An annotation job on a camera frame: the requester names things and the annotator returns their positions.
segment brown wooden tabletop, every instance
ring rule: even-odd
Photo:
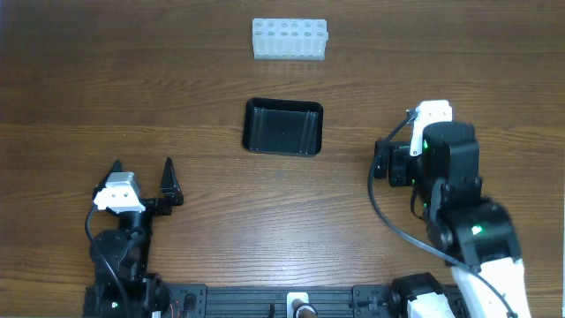
[[[116,159],[145,197],[174,160],[185,204],[154,220],[149,265],[168,282],[350,286],[426,271],[452,282],[366,194],[374,141],[429,99],[476,126],[483,193],[513,217],[532,314],[560,315],[564,2],[2,4],[1,315],[82,314],[94,282],[84,221]],[[254,61],[253,18],[326,19],[326,60]],[[323,104],[321,152],[247,152],[254,96]],[[426,238],[409,188],[377,181],[375,192],[393,222]],[[96,214],[93,232],[116,224]]]

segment black plastic tray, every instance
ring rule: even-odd
[[[318,102],[252,98],[245,111],[244,147],[253,153],[315,156],[323,118]]]

